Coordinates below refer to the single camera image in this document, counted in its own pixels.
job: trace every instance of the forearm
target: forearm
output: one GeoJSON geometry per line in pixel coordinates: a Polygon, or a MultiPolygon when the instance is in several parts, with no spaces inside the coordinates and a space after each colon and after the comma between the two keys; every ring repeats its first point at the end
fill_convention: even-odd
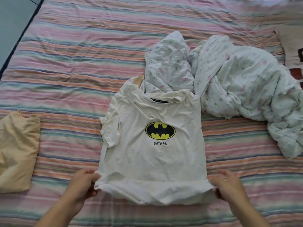
{"type": "Polygon", "coordinates": [[[266,219],[250,203],[231,205],[231,210],[243,227],[270,227],[266,219]]]}
{"type": "Polygon", "coordinates": [[[73,217],[71,204],[61,198],[35,227],[67,227],[73,217]]]}

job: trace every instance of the person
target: person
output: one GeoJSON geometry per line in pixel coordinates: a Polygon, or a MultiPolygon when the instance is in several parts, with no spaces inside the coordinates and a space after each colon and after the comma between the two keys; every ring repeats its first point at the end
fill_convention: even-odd
{"type": "MultiPolygon", "coordinates": [[[[35,227],[66,227],[80,212],[86,199],[97,195],[94,183],[100,178],[94,169],[82,169],[74,174],[59,201],[41,218],[35,227]]],[[[229,170],[218,171],[209,179],[217,187],[217,197],[229,203],[231,212],[243,227],[269,227],[265,218],[250,204],[241,180],[229,170]]]]}

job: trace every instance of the bed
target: bed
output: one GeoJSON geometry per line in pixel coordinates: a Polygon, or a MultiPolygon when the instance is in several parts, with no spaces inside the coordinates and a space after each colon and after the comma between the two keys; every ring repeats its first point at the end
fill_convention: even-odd
{"type": "MultiPolygon", "coordinates": [[[[38,114],[32,186],[0,194],[0,226],[33,226],[75,171],[98,167],[99,117],[123,83],[145,71],[144,53],[178,30],[193,48],[211,35],[265,49],[284,62],[274,33],[302,24],[302,4],[277,0],[45,0],[0,81],[0,118],[38,114]]],[[[303,156],[287,161],[265,122],[202,115],[208,175],[230,169],[272,226],[303,226],[303,156]]],[[[227,203],[138,206],[99,193],[71,226],[240,226],[227,203]]]]}

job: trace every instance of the white t-shirt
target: white t-shirt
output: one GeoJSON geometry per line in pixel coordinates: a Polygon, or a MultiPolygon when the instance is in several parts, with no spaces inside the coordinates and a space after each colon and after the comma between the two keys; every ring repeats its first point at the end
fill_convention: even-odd
{"type": "Polygon", "coordinates": [[[137,204],[215,198],[206,175],[199,96],[187,89],[144,94],[137,85],[124,85],[100,121],[102,177],[95,189],[137,204]]]}

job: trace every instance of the batman logo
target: batman logo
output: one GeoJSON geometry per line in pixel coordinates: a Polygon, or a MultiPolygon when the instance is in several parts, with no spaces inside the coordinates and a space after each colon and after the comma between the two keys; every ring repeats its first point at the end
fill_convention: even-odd
{"type": "Polygon", "coordinates": [[[162,122],[152,122],[145,128],[146,134],[157,140],[170,139],[176,133],[174,127],[169,126],[162,122]]]}

